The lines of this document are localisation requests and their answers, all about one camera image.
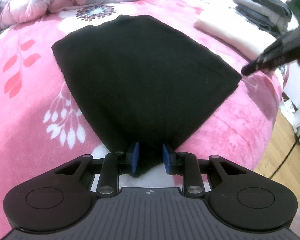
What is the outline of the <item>black t-shirt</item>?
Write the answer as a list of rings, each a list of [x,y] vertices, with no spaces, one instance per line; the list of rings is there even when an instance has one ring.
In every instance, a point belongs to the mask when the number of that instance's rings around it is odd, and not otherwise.
[[[139,147],[132,175],[163,161],[236,90],[241,75],[149,15],[120,15],[52,46],[66,84],[110,152]]]

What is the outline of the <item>pink floral bed blanket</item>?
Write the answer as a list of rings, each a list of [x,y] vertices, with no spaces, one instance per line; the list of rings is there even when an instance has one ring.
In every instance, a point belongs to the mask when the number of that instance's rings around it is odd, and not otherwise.
[[[46,15],[0,34],[0,239],[11,229],[2,205],[16,185],[84,154],[108,150],[79,111],[52,45],[82,28],[75,11]],[[285,70],[256,73],[181,146],[206,159],[219,154],[254,169],[270,141]]]

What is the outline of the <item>folded grey garments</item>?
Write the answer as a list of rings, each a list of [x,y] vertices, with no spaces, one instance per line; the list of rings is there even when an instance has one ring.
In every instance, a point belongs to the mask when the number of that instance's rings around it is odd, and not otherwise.
[[[232,0],[250,23],[274,37],[287,32],[292,11],[281,0]]]

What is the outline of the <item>folded cream garment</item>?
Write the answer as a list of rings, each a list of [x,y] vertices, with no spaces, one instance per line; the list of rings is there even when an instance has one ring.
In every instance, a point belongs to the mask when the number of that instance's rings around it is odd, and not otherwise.
[[[194,26],[233,46],[249,60],[256,59],[276,40],[269,33],[231,12],[227,12],[225,19],[222,19],[211,11],[202,11]]]

